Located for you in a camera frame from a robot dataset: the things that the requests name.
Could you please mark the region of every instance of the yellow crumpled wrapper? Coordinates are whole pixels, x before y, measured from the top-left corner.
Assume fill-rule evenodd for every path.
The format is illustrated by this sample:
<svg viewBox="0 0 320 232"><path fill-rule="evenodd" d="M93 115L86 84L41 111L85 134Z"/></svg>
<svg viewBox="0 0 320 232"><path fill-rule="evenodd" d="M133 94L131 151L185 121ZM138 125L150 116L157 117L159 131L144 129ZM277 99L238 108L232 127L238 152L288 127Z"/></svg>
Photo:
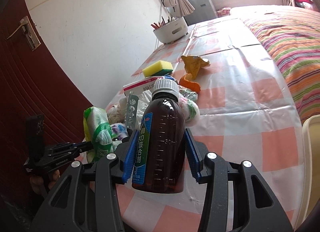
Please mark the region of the yellow crumpled wrapper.
<svg viewBox="0 0 320 232"><path fill-rule="evenodd" d="M195 55L182 55L181 58L184 62L184 69L188 74L192 75L192 80L196 79L200 68L210 65L208 59L202 59L201 57Z"/></svg>

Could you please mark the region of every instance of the silver screw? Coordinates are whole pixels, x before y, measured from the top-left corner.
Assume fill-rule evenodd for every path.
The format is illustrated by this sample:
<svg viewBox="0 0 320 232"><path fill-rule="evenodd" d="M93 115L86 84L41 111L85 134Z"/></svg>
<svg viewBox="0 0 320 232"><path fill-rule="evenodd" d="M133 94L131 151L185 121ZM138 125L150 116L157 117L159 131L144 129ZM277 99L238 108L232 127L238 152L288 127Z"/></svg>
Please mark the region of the silver screw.
<svg viewBox="0 0 320 232"><path fill-rule="evenodd" d="M115 159L117 156L114 153L110 153L107 155L107 159Z"/></svg>
<svg viewBox="0 0 320 232"><path fill-rule="evenodd" d="M73 168L76 168L76 167L79 167L79 165L80 165L80 162L79 161L74 161L73 163L71 163L71 166L73 167Z"/></svg>
<svg viewBox="0 0 320 232"><path fill-rule="evenodd" d="M243 162L243 166L245 166L245 167L249 168L249 167L251 167L251 166L252 166L252 163L251 163L251 162L249 162L248 160L245 160L245 161Z"/></svg>
<svg viewBox="0 0 320 232"><path fill-rule="evenodd" d="M214 152L209 152L207 156L209 159L215 159L217 157L217 155Z"/></svg>

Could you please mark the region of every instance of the human hand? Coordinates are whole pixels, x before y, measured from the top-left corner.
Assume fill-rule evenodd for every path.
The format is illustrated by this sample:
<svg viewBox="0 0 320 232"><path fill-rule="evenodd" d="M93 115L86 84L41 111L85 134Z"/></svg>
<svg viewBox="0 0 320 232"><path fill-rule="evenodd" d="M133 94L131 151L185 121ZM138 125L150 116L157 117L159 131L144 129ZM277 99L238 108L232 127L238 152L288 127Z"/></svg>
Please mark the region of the human hand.
<svg viewBox="0 0 320 232"><path fill-rule="evenodd" d="M50 182L48 184L48 188L52 189L52 187L54 186L54 184L58 181L58 179L60 178L60 171L56 170L52 173L49 174L49 179ZM43 178L40 176L31 176L30 177L30 185L32 190L36 193L36 194L41 194L41 190L40 190L40 186L43 184Z"/></svg>

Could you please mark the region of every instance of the pink and white tablecloth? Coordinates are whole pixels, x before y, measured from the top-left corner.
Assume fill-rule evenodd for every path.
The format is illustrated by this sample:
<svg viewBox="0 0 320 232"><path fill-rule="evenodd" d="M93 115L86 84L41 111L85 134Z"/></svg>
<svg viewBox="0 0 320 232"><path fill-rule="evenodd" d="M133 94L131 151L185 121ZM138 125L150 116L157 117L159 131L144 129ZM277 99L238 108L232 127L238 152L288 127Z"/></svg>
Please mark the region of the pink and white tablecloth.
<svg viewBox="0 0 320 232"><path fill-rule="evenodd" d="M210 61L196 79L201 85L201 116L191 127L195 140L227 161L250 160L294 224L304 181L301 123L273 60L240 20L228 16L190 26L188 35L155 50L128 83L142 79L141 70L157 60L170 61L173 76L180 79L185 74L181 55ZM123 97L121 90L106 109ZM198 185L191 176L188 163L182 193L141 192L132 189L131 180L117 187L123 220L138 232L197 231L205 190L206 185ZM231 189L229 202L231 217Z"/></svg>

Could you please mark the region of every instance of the door handle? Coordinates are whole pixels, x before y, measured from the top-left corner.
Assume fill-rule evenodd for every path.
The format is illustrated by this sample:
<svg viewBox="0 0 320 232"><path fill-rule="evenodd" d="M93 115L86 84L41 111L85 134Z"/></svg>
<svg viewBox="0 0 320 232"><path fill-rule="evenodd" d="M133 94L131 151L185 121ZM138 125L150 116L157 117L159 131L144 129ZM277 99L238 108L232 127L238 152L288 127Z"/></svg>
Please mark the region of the door handle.
<svg viewBox="0 0 320 232"><path fill-rule="evenodd" d="M25 16L22 20L20 20L20 25L18 26L18 28L5 40L9 40L20 28L22 29L22 32L25 35L27 42L31 47L31 50L34 51L37 47L40 46L41 42L39 41L38 36L31 26L28 16Z"/></svg>

